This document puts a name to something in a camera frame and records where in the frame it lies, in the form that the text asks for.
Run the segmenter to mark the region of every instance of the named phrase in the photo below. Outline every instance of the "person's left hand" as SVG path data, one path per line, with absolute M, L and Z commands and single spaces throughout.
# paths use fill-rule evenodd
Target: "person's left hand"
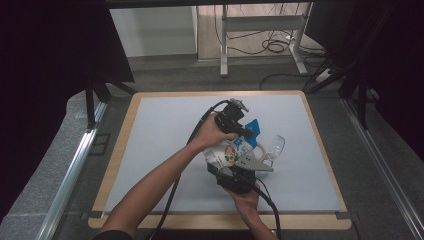
M 234 140 L 238 137 L 236 133 L 223 133 L 214 121 L 216 115 L 217 113 L 209 115 L 193 139 L 202 150 L 218 145 L 224 140 Z

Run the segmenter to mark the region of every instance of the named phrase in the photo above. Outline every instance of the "white wall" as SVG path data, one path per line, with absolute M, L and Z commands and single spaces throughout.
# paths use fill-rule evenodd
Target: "white wall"
M 193 7 L 112 9 L 127 57 L 195 54 Z

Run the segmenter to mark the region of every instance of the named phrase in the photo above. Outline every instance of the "metal frame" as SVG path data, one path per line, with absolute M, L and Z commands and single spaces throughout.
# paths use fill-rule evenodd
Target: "metal frame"
M 345 106 L 348 115 L 356 128 L 360 138 L 365 144 L 378 172 L 380 173 L 381 178 L 386 184 L 387 189 L 392 195 L 393 200 L 398 206 L 402 216 L 405 219 L 406 224 L 410 228 L 415 239 L 423 240 L 424 239 L 424 224 L 420 218 L 415 207 L 412 205 L 411 200 L 409 200 L 406 193 L 403 191 L 402 187 L 396 180 L 396 177 L 393 175 L 390 167 L 387 165 L 384 156 L 381 154 L 377 145 L 375 144 L 371 134 L 367 131 L 360 121 L 358 121 L 356 115 L 356 109 L 350 99 L 342 99 L 342 103 Z
M 302 15 L 251 17 L 228 17 L 227 5 L 222 5 L 221 77 L 228 76 L 227 32 L 243 31 L 297 30 L 294 44 L 290 45 L 289 49 L 299 73 L 301 75 L 308 74 L 299 54 L 299 46 L 305 31 L 311 5 L 312 3 L 308 2 L 307 8 Z
M 75 183 L 78 180 L 81 169 L 84 166 L 85 159 L 88 155 L 93 139 L 96 136 L 98 125 L 103 117 L 106 107 L 106 103 L 100 103 L 97 107 L 95 113 L 96 123 L 91 131 L 84 133 L 65 178 L 57 191 L 56 197 L 54 198 L 35 239 L 52 239 L 65 207 L 68 204 L 68 200 L 72 194 Z

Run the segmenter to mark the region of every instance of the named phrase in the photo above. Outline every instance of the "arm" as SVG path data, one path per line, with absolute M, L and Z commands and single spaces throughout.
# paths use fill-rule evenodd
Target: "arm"
M 259 213 L 256 210 L 259 201 L 258 193 L 253 190 L 246 194 L 236 194 L 227 189 L 225 189 L 225 191 L 227 191 L 233 198 L 237 211 L 256 240 L 277 239 L 277 237 L 262 222 L 259 217 Z
M 134 237 L 138 225 L 156 206 L 175 179 L 193 158 L 208 147 L 236 134 L 224 134 L 216 126 L 212 114 L 188 145 L 172 155 L 141 179 L 115 206 L 99 233 L 121 230 Z

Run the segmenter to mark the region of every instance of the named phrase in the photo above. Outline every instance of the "gray floor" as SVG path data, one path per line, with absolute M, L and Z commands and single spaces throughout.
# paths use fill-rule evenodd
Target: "gray floor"
M 138 91 L 259 90 L 259 82 L 275 73 L 297 74 L 290 57 L 230 61 L 229 77 L 219 76 L 218 62 L 193 59 L 130 59 Z M 268 79 L 264 90 L 301 89 L 306 78 L 278 76 Z M 346 231 L 284 230 L 284 239 L 414 239 L 380 177 L 369 153 L 352 125 L 336 82 L 308 95 L 321 138 L 336 179 L 357 229 Z M 93 147 L 54 239 L 90 239 L 96 230 L 87 226 L 97 190 L 130 102 L 130 96 L 109 86 L 108 103 L 98 135 L 109 138 L 105 149 Z M 68 102 L 60 131 L 19 199 L 0 226 L 0 239 L 34 239 L 86 127 L 84 93 Z M 424 215 L 423 162 L 381 118 L 373 105 L 367 108 L 369 132 L 386 157 L 397 180 L 420 215 Z M 139 237 L 147 234 L 138 232 Z M 248 232 L 165 231 L 163 239 L 249 239 Z

